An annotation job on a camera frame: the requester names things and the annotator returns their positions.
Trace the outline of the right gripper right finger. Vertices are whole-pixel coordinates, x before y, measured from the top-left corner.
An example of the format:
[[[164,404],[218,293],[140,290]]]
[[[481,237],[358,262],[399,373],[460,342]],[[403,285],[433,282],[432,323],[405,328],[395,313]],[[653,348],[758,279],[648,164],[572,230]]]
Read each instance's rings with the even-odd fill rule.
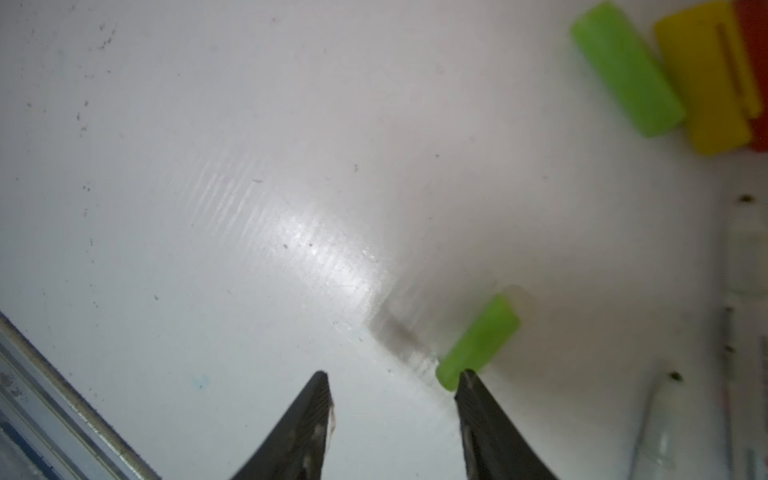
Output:
[[[556,479],[474,371],[461,373],[455,402],[469,479]]]

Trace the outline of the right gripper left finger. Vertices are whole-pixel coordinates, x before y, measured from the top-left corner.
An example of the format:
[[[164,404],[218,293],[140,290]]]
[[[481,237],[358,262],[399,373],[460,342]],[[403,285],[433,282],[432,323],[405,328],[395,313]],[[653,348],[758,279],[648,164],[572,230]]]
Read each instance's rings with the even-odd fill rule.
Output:
[[[333,399],[328,374],[315,372],[272,431],[234,474],[236,479],[319,479]]]

